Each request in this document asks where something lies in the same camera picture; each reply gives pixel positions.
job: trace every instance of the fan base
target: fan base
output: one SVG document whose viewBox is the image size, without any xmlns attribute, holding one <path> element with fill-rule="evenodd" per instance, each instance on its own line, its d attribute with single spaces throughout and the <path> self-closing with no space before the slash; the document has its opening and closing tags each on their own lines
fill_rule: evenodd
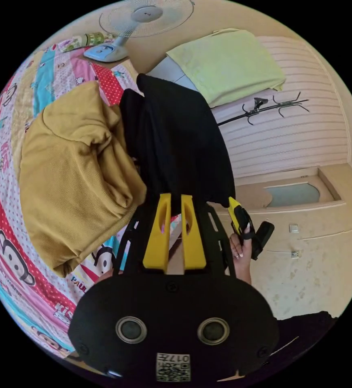
<svg viewBox="0 0 352 388">
<path fill-rule="evenodd" d="M 117 62 L 128 56 L 125 47 L 115 46 L 111 43 L 91 47 L 83 55 L 89 59 L 105 63 Z"/>
</svg>

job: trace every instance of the electrical outlet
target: electrical outlet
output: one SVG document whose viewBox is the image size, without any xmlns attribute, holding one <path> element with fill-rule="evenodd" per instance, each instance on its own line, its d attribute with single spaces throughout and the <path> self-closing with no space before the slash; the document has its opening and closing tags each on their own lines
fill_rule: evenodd
<svg viewBox="0 0 352 388">
<path fill-rule="evenodd" d="M 289 224 L 289 233 L 299 233 L 299 226 L 297 224 Z"/>
</svg>

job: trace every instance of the hand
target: hand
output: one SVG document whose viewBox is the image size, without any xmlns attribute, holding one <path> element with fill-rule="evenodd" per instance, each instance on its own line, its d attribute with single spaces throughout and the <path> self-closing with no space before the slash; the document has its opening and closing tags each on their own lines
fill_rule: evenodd
<svg viewBox="0 0 352 388">
<path fill-rule="evenodd" d="M 244 232 L 250 232 L 250 224 L 248 224 Z M 252 240 L 244 240 L 244 243 L 241 246 L 238 235 L 234 233 L 230 236 L 230 247 L 233 254 L 234 268 L 237 278 L 251 284 L 250 263 L 252 260 Z"/>
</svg>

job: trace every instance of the qr code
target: qr code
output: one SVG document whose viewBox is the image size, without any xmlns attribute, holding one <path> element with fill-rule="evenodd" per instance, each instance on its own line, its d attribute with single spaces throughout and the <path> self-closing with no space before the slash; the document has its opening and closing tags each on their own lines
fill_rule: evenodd
<svg viewBox="0 0 352 388">
<path fill-rule="evenodd" d="M 191 381 L 191 363 L 189 354 L 157 353 L 157 381 Z"/>
</svg>

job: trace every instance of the mustard yellow sweater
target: mustard yellow sweater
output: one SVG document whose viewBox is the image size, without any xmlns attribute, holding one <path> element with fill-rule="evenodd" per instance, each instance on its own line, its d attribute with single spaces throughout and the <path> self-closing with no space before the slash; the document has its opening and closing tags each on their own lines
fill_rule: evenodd
<svg viewBox="0 0 352 388">
<path fill-rule="evenodd" d="M 107 106 L 96 81 L 47 106 L 32 123 L 19 175 L 30 240 L 65 277 L 132 217 L 146 186 L 126 153 L 118 106 Z"/>
</svg>

